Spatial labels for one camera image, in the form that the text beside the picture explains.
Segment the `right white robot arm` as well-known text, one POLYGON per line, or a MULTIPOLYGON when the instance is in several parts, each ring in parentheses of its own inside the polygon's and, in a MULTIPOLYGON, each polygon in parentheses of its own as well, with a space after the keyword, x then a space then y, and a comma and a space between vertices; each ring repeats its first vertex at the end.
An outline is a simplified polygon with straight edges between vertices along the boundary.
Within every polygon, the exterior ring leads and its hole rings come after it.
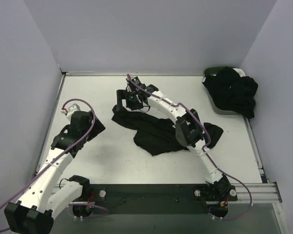
POLYGON ((132 78, 127 74, 126 82, 126 89, 117 90, 115 112, 120 113, 126 108, 132 111, 138 110, 146 104, 164 114, 175 125, 175 137, 178 143, 198 156, 206 183, 220 195, 228 193, 231 184, 209 155, 211 138, 196 110, 190 110, 180 102, 173 102, 156 86, 152 84, 146 86, 138 77, 132 78), (123 106, 123 100, 126 101, 126 108, 123 106))

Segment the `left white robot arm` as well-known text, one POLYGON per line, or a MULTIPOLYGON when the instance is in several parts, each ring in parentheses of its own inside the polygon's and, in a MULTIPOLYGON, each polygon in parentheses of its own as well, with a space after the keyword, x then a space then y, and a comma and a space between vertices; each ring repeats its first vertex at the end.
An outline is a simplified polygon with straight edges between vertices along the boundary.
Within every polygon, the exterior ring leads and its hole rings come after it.
POLYGON ((18 234, 48 234, 55 218, 74 200, 94 196, 89 179, 73 175, 61 190, 52 194, 66 167, 84 145, 105 130, 93 111, 71 111, 70 123, 51 144, 47 158, 35 180, 17 202, 9 202, 4 214, 11 231, 18 234))

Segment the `black printed t shirt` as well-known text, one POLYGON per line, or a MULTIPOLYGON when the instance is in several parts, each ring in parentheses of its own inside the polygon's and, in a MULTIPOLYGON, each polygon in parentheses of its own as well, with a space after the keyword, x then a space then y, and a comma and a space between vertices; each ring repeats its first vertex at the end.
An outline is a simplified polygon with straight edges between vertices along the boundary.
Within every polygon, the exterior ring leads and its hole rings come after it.
POLYGON ((142 112, 130 112, 117 105, 112 111, 112 120, 122 127, 135 130, 134 143, 152 156, 188 150, 177 141, 175 127, 170 119, 157 118, 142 112))

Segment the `black t shirt pile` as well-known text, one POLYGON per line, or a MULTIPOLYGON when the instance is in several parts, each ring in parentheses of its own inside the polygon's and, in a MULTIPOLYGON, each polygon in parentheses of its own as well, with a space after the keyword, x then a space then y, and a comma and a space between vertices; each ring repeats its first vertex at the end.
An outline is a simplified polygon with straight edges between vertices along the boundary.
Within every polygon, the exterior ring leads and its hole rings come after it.
POLYGON ((251 119, 256 106, 257 82, 249 77, 240 77, 232 67, 222 67, 216 74, 205 74, 203 85, 214 105, 222 111, 232 111, 251 119))

